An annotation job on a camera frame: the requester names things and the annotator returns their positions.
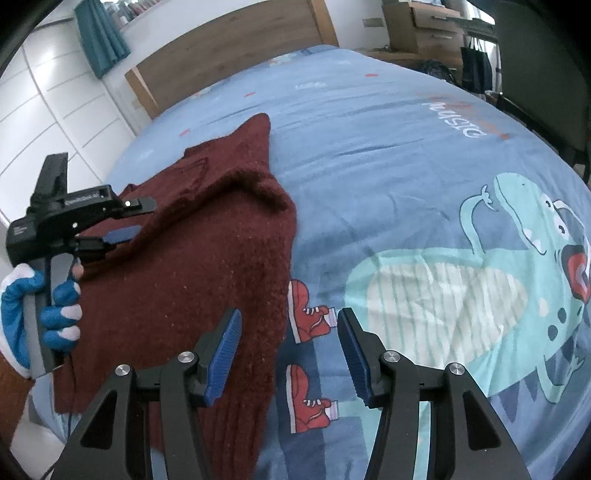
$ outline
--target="chair backrest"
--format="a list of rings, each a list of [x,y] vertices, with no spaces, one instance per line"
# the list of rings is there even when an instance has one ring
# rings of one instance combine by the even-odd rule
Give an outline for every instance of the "chair backrest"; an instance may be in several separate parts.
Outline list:
[[[589,80],[557,30],[528,5],[494,4],[503,95],[566,144],[585,150]]]

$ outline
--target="white and blue glove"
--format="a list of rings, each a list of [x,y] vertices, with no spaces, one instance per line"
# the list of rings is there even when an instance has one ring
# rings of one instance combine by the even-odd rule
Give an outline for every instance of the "white and blue glove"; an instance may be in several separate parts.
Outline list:
[[[80,287],[75,280],[82,276],[83,268],[76,264],[72,279],[58,285],[53,291],[55,306],[41,312],[41,322],[47,328],[43,341],[52,350],[70,352],[80,338],[76,323],[82,318],[78,305]],[[45,284],[43,273],[27,264],[17,265],[0,284],[0,353],[23,377],[29,378],[31,360],[24,330],[22,299],[35,293]]]

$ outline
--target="metal screw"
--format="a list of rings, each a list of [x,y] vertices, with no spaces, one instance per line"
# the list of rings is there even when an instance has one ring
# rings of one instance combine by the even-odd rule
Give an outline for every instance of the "metal screw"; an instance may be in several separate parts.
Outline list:
[[[182,364],[189,364],[195,360],[195,354],[193,352],[183,352],[178,355],[178,361]]]
[[[131,367],[129,365],[123,364],[115,368],[115,375],[119,375],[120,377],[124,377],[129,372],[131,372]]]
[[[388,350],[384,352],[384,360],[392,364],[395,364],[396,362],[400,361],[400,353],[395,352],[394,350]]]
[[[453,363],[453,364],[450,364],[449,371],[451,373],[453,373],[454,375],[463,375],[464,372],[466,371],[466,368],[464,368],[464,366],[461,364]]]

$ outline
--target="black bag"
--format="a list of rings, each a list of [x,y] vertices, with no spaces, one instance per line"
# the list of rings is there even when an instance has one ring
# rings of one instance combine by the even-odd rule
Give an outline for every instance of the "black bag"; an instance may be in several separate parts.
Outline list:
[[[469,47],[462,47],[462,87],[472,93],[484,93],[492,90],[492,67],[484,49],[476,48],[476,42],[470,40]]]
[[[418,68],[419,72],[426,73],[431,77],[435,77],[441,80],[445,80],[447,83],[451,83],[457,87],[457,82],[453,76],[452,71],[445,66],[443,63],[437,60],[425,60],[421,63]]]

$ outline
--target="dinosaur print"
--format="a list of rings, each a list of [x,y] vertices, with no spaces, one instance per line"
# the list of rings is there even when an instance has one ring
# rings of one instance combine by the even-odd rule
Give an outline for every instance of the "dinosaur print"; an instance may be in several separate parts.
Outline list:
[[[471,248],[375,254],[351,272],[345,305],[388,349],[416,364],[463,363],[489,397],[535,371],[546,399],[557,403],[584,357],[575,351],[560,382],[551,379],[546,361],[582,321],[591,293],[589,241],[575,212],[529,179],[503,173],[493,188],[497,205],[484,186],[460,207]],[[524,249],[483,249],[473,216],[497,215],[501,208]],[[570,234],[566,217],[582,228],[582,241]],[[361,407],[358,414],[368,426],[379,416]],[[426,472],[428,430],[428,410],[422,407],[415,479]],[[370,452],[375,436],[364,434]]]

